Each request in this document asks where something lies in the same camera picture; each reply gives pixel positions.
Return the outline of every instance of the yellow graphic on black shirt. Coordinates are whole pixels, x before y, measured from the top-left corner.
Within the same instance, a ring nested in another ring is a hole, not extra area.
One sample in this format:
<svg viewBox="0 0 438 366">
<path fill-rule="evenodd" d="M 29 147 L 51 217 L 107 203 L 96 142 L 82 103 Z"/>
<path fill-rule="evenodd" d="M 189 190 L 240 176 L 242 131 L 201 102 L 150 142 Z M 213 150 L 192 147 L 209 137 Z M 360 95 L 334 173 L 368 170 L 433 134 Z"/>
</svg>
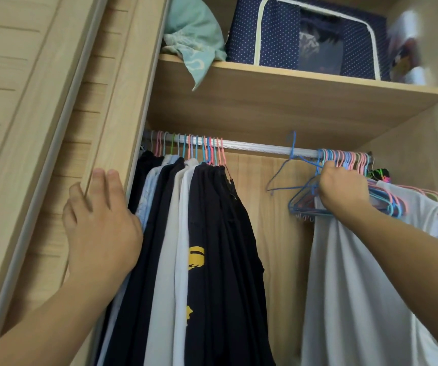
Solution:
<svg viewBox="0 0 438 366">
<path fill-rule="evenodd" d="M 201 246 L 192 246 L 189 249 L 189 270 L 202 267 L 205 262 L 205 250 Z"/>
<path fill-rule="evenodd" d="M 192 309 L 189 306 L 187 306 L 187 323 L 188 323 L 188 320 L 190 320 L 190 314 L 192 312 L 193 312 Z"/>
</svg>

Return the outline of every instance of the metal hanging rail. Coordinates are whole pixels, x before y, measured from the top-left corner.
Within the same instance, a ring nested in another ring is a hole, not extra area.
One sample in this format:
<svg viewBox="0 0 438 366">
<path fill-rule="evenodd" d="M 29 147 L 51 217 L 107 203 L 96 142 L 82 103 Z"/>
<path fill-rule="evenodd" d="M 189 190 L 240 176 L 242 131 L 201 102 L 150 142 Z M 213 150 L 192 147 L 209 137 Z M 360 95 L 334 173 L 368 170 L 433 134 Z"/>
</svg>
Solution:
<svg viewBox="0 0 438 366">
<path fill-rule="evenodd" d="M 153 135 L 153 142 L 157 139 L 157 131 L 150 131 L 145 130 L 143 134 L 143 139 L 150 140 L 151 135 Z M 178 139 L 179 143 L 186 143 L 188 144 L 188 135 L 175 135 L 174 141 L 176 142 Z M 167 133 L 165 136 L 165 140 L 167 142 L 172 142 L 173 140 L 173 134 Z M 242 141 L 230 141 L 230 140 L 223 140 L 217 142 L 216 139 L 210 138 L 211 145 L 219 147 L 223 144 L 224 149 L 233 149 L 233 150 L 243 150 L 243 151 L 252 151 L 252 152 L 258 152 L 258 153 L 267 153 L 267 154 L 279 154 L 279 155 L 290 155 L 290 152 L 292 151 L 292 148 L 287 146 L 276 146 L 276 145 L 265 145 L 265 144 L 255 144 L 252 142 L 242 142 Z M 192 145 L 195 145 L 196 143 L 198 146 L 202 146 L 202 137 L 196 136 L 196 135 L 190 135 L 190 143 Z M 302 156 L 305 158 L 313 158 L 316 159 L 318 157 L 317 150 L 311 150 L 311 149 L 300 149 L 300 148 L 294 148 L 294 156 Z"/>
</svg>

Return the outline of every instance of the wooden shelf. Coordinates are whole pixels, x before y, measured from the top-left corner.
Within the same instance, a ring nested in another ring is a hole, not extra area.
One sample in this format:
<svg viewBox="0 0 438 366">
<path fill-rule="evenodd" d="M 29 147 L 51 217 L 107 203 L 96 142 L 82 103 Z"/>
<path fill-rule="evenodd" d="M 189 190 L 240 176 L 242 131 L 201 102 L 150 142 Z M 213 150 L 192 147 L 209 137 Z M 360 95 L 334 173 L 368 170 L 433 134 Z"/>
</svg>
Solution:
<svg viewBox="0 0 438 366">
<path fill-rule="evenodd" d="M 438 103 L 438 88 L 215 62 L 199 88 L 174 55 L 160 55 L 153 129 L 228 140 L 354 150 Z"/>
</svg>

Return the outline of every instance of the forearm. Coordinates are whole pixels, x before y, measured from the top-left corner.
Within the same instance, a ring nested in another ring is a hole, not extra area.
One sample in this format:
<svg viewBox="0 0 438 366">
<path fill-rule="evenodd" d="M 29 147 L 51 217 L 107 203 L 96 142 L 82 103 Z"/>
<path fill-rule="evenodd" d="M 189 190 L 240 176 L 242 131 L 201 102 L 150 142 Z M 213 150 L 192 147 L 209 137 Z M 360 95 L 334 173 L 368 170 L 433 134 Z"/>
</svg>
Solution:
<svg viewBox="0 0 438 366">
<path fill-rule="evenodd" d="M 438 341 L 438 239 L 370 206 L 340 220 L 373 254 L 411 311 Z"/>
<path fill-rule="evenodd" d="M 0 366 L 67 366 L 112 299 L 95 281 L 66 281 L 0 339 Z"/>
</svg>

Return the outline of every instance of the person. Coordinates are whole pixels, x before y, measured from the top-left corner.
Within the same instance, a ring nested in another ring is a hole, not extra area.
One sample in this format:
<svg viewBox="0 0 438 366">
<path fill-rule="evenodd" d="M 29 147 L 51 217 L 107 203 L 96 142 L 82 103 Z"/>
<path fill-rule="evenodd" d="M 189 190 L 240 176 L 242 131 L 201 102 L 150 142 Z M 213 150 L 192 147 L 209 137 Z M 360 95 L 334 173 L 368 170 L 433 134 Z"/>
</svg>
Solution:
<svg viewBox="0 0 438 366">
<path fill-rule="evenodd" d="M 366 245 L 438 341 L 438 239 L 379 212 L 370 204 L 366 178 L 333 162 L 322 170 L 320 197 Z M 0 366 L 69 365 L 137 262 L 143 234 L 116 171 L 94 170 L 88 203 L 80 185 L 73 185 L 63 223 L 69 278 L 0 338 Z"/>
</svg>

